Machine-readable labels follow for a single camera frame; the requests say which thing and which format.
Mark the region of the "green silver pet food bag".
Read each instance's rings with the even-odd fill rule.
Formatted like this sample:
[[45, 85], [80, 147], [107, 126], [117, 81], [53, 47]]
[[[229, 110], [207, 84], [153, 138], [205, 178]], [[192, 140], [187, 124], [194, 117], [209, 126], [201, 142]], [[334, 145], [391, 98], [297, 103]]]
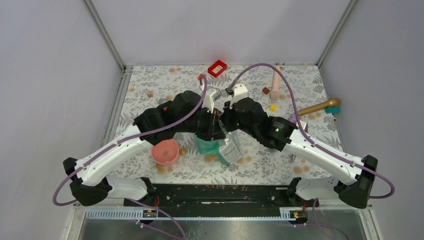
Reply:
[[194, 142], [201, 155], [209, 156], [229, 166], [242, 158], [239, 136], [236, 131], [228, 132], [225, 139], [206, 141], [194, 135]]

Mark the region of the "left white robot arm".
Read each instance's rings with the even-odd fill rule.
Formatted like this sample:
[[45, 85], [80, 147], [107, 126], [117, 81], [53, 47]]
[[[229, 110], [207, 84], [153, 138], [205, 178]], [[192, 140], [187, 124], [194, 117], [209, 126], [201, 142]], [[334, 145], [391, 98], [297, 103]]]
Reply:
[[213, 108], [220, 96], [216, 89], [203, 95], [186, 90], [173, 100], [144, 110], [123, 133], [96, 152], [81, 159], [64, 160], [75, 200], [83, 206], [107, 198], [130, 198], [144, 206], [152, 204], [155, 192], [144, 180], [112, 178], [109, 173], [135, 154], [172, 139], [176, 133], [194, 133], [209, 142], [225, 137]]

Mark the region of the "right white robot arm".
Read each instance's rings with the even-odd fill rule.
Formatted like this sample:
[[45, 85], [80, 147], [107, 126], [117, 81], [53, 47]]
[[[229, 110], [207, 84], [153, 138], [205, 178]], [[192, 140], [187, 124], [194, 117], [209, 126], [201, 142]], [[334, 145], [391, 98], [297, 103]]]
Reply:
[[333, 148], [303, 131], [293, 122], [269, 116], [250, 97], [235, 103], [227, 101], [220, 116], [227, 131], [240, 130], [262, 146], [301, 157], [331, 174], [331, 178], [293, 180], [287, 201], [293, 206], [305, 200], [338, 197], [343, 203], [364, 209], [371, 198], [378, 160], [367, 155], [358, 157]]

